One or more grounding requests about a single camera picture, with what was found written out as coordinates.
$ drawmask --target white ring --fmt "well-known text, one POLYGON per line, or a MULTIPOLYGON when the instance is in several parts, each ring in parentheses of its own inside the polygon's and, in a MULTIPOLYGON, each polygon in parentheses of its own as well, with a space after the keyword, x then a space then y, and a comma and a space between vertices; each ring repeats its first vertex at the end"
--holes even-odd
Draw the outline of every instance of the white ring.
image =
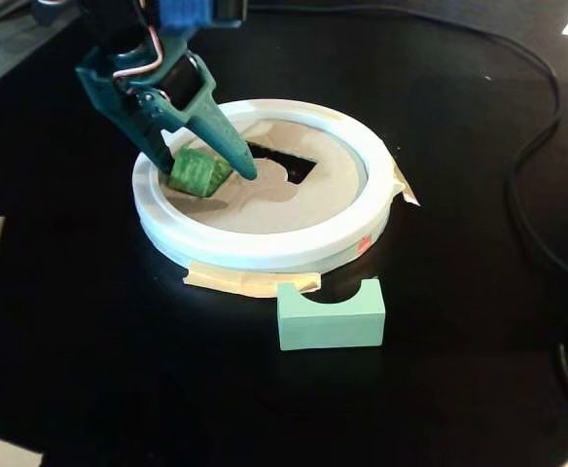
MULTIPOLYGON (((368 181, 349 207, 315 226, 234 233, 205 226, 174 208, 160 189, 157 168, 142 153, 133 169, 135 204, 146 234, 165 256, 181 266, 195 260, 232 269, 324 272, 355 259, 356 245, 368 235, 376 240, 387 222, 395 179, 392 157, 370 129, 332 109, 292 100, 244 100, 220 107, 233 123, 274 119, 324 130, 359 155, 368 181)), ((191 137, 183 128, 168 144, 175 151, 191 137)))

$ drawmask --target black surface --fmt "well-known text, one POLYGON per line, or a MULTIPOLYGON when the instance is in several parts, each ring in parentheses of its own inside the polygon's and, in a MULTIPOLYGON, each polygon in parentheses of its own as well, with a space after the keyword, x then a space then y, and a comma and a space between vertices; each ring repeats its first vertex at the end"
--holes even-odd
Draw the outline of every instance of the black surface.
MULTIPOLYGON (((568 1, 408 5, 511 34, 557 69, 563 124, 520 190, 568 259, 568 1)), ((316 294, 339 301, 378 275, 384 346, 282 353, 273 300, 184 287, 143 235, 136 150, 73 72, 89 46, 76 24, 0 81, 0 437, 48 466, 568 459, 550 364, 568 279, 523 253, 502 200, 512 153, 550 112, 527 64, 406 18, 252 15, 195 38, 218 100, 357 118, 423 205, 396 200, 378 244, 316 294)))

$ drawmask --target green wooden block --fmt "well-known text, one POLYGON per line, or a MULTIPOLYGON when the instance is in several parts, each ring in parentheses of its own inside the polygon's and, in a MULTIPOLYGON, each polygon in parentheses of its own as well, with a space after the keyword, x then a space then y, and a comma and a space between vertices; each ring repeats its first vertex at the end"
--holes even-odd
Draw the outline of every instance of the green wooden block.
POLYGON ((277 289, 282 350, 381 345, 384 322, 378 279, 363 280, 358 293, 339 304, 312 302, 293 284, 280 284, 277 289))
POLYGON ((200 198, 209 198, 230 177, 232 167, 216 154, 181 148, 169 174, 167 186, 200 198))

